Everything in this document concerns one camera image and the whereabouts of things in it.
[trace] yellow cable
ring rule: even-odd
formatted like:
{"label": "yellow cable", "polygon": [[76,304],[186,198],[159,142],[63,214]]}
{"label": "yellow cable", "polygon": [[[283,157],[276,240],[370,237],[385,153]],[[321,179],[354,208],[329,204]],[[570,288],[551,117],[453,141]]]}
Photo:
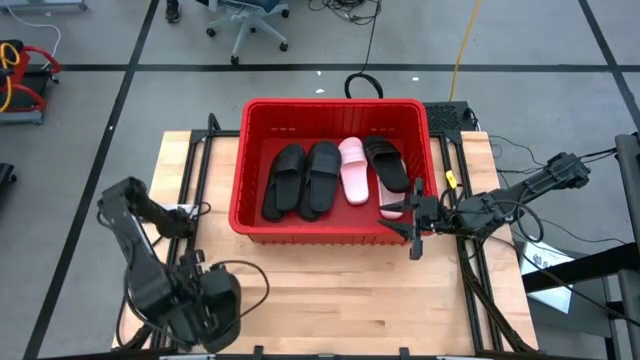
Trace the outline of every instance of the yellow cable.
{"label": "yellow cable", "polygon": [[464,33],[462,46],[460,46],[460,51],[458,51],[458,58],[456,59],[456,66],[455,68],[453,68],[453,80],[451,81],[451,92],[449,93],[449,102],[453,101],[453,95],[456,93],[456,80],[458,80],[458,67],[460,67],[460,60],[462,60],[462,54],[464,54],[464,49],[467,47],[467,41],[469,41],[469,35],[471,34],[473,23],[476,22],[476,17],[478,16],[478,10],[480,9],[480,5],[482,5],[483,1],[484,0],[476,0],[476,6],[473,8],[473,12],[471,13],[471,19],[469,19],[467,30]]}
{"label": "yellow cable", "polygon": [[[11,61],[7,58],[5,54],[7,48],[13,51],[13,55],[16,58],[15,61]],[[18,50],[13,45],[9,43],[2,43],[2,45],[0,45],[0,60],[2,61],[2,67],[4,69],[8,69],[9,65],[16,66],[20,63],[20,53],[18,53]],[[0,112],[4,112],[9,107],[12,95],[11,77],[7,75],[7,98],[4,100],[4,105],[0,107]]]}

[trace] black slide sandal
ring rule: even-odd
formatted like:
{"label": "black slide sandal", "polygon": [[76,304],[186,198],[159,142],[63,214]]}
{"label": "black slide sandal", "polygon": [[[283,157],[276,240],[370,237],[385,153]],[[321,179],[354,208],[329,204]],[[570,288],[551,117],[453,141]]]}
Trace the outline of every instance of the black slide sandal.
{"label": "black slide sandal", "polygon": [[409,176],[402,166],[400,151],[382,136],[367,136],[364,153],[387,190],[394,193],[409,191]]}
{"label": "black slide sandal", "polygon": [[313,145],[307,158],[300,217],[313,221],[331,209],[341,166],[342,155],[335,144],[323,141]]}
{"label": "black slide sandal", "polygon": [[298,144],[287,145],[276,155],[262,203],[262,217],[276,222],[284,213],[298,206],[304,176],[304,149]]}

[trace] chair base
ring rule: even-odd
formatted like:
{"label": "chair base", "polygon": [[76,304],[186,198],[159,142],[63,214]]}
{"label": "chair base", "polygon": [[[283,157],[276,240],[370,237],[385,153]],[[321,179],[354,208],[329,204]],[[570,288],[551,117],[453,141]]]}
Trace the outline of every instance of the chair base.
{"label": "chair base", "polygon": [[270,12],[264,11],[262,8],[257,8],[253,6],[241,6],[235,7],[233,5],[228,6],[228,8],[232,9],[234,13],[230,16],[223,17],[221,19],[211,21],[208,23],[207,35],[210,37],[214,37],[216,35],[215,27],[225,25],[228,23],[240,23],[240,32],[238,33],[238,37],[233,45],[233,51],[231,52],[231,63],[233,65],[238,65],[240,63],[240,58],[238,57],[238,53],[240,49],[244,45],[244,42],[247,37],[247,33],[249,31],[256,32],[256,28],[260,28],[271,37],[280,40],[280,50],[287,51],[289,48],[289,43],[287,42],[287,38],[282,36],[278,31],[276,31],[273,27],[267,24],[263,18],[273,15],[273,14],[282,14],[283,17],[289,17],[289,5],[287,4],[278,4],[273,10]]}

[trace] red plastic crate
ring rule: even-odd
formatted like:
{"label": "red plastic crate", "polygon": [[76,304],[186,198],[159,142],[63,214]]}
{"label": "red plastic crate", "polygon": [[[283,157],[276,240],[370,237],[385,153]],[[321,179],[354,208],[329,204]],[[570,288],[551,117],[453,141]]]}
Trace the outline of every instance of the red plastic crate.
{"label": "red plastic crate", "polygon": [[[378,184],[367,169],[369,200],[350,205],[338,181],[331,210],[315,222],[295,211],[277,223],[261,215],[271,163],[287,144],[299,143],[308,153],[318,141],[336,145],[350,136],[382,135],[402,153],[411,184],[425,180],[425,193],[437,195],[427,114],[412,99],[255,99],[244,108],[236,173],[231,197],[231,228],[260,244],[404,244],[378,224]],[[410,214],[398,221],[411,222]]]}

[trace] black floor tape line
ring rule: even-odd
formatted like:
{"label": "black floor tape line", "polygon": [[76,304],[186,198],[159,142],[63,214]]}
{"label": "black floor tape line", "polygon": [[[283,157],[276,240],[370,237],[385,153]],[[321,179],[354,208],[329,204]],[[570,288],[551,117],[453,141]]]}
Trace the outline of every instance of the black floor tape line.
{"label": "black floor tape line", "polygon": [[607,40],[604,38],[604,34],[600,29],[600,25],[598,25],[598,22],[596,21],[595,15],[593,15],[593,11],[591,11],[591,6],[589,6],[587,0],[578,0],[578,3],[580,4],[580,8],[582,8],[584,16],[587,18],[587,23],[589,23],[589,27],[593,32],[593,36],[596,38],[596,42],[600,47],[600,51],[602,51],[602,55],[604,56],[607,65],[611,67],[611,73],[616,81],[620,95],[624,100],[624,104],[627,106],[636,128],[640,129],[640,110],[638,110],[638,104],[636,103],[633,93],[631,93],[631,90],[629,89],[629,85],[627,85],[627,81],[624,79],[624,76],[620,71],[620,67],[618,67],[618,63],[613,56],[613,52],[611,52],[611,48],[609,47]]}
{"label": "black floor tape line", "polygon": [[98,179],[100,178],[100,173],[104,167],[104,162],[107,157],[107,152],[109,151],[109,146],[111,145],[111,140],[113,139],[113,134],[115,133],[118,120],[120,119],[120,114],[122,113],[122,108],[124,107],[124,103],[127,99],[131,82],[133,81],[135,65],[140,61],[142,49],[144,48],[144,43],[147,39],[147,35],[149,34],[153,16],[158,8],[158,2],[159,0],[151,1],[147,15],[142,23],[142,29],[140,30],[138,40],[136,41],[135,48],[131,54],[131,59],[129,60],[129,65],[124,75],[124,79],[122,80],[122,84],[120,85],[118,96],[116,97],[113,109],[109,115],[109,121],[107,122],[104,134],[102,135],[102,140],[100,141],[100,146],[98,147],[96,157],[93,161],[89,178],[84,187],[84,191],[82,192],[78,209],[76,210],[73,222],[71,223],[69,234],[67,235],[64,247],[62,248],[62,254],[60,255],[58,265],[53,273],[53,279],[51,280],[51,284],[47,290],[36,324],[31,332],[31,337],[29,338],[29,343],[27,344],[27,348],[24,353],[24,359],[36,359],[40,353],[40,348],[42,347],[42,342],[44,341],[45,334],[47,333],[47,328],[49,327],[53,310],[58,302],[60,291],[62,290],[64,278],[67,275],[73,253],[80,238],[82,225],[87,217],[93,194],[98,185]]}
{"label": "black floor tape line", "polygon": [[[197,64],[138,64],[135,71],[148,72],[267,72],[267,71],[359,71],[364,64],[245,64],[245,65],[197,65]],[[62,64],[63,71],[126,71],[124,64]],[[451,72],[455,64],[368,64],[370,71],[424,71]],[[640,65],[621,66],[626,72],[640,72]],[[460,72],[491,73],[602,73],[611,72],[609,65],[518,65],[518,64],[461,64]]]}

